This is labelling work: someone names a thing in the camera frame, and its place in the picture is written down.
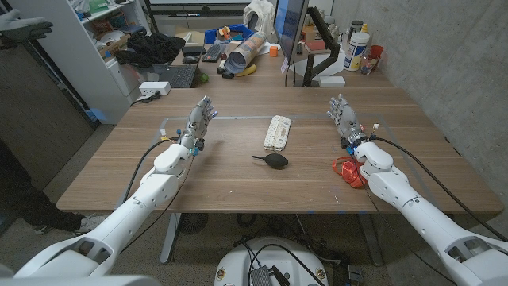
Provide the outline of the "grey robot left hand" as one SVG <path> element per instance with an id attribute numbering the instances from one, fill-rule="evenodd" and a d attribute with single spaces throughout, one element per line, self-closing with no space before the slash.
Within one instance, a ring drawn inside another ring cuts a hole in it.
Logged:
<path id="1" fill-rule="evenodd" d="M 210 121 L 217 116 L 212 100 L 205 95 L 191 110 L 187 123 L 180 136 L 179 143 L 188 149 L 193 149 L 197 141 L 202 141 L 206 135 Z"/>

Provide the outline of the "person grey gloved hand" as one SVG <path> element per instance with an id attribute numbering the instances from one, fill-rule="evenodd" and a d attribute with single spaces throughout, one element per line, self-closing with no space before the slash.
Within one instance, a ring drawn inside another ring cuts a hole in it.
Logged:
<path id="1" fill-rule="evenodd" d="M 1 15 L 1 35 L 12 41 L 30 41 L 46 38 L 53 24 L 43 17 L 21 19 L 17 9 Z"/>

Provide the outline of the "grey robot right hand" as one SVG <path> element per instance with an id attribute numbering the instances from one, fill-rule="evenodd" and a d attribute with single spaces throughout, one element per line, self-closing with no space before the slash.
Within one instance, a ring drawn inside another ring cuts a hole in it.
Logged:
<path id="1" fill-rule="evenodd" d="M 329 105 L 330 110 L 327 114 L 333 120 L 341 137 L 342 149 L 355 149 L 367 140 L 368 137 L 364 134 L 354 109 L 342 95 L 332 97 Z"/>

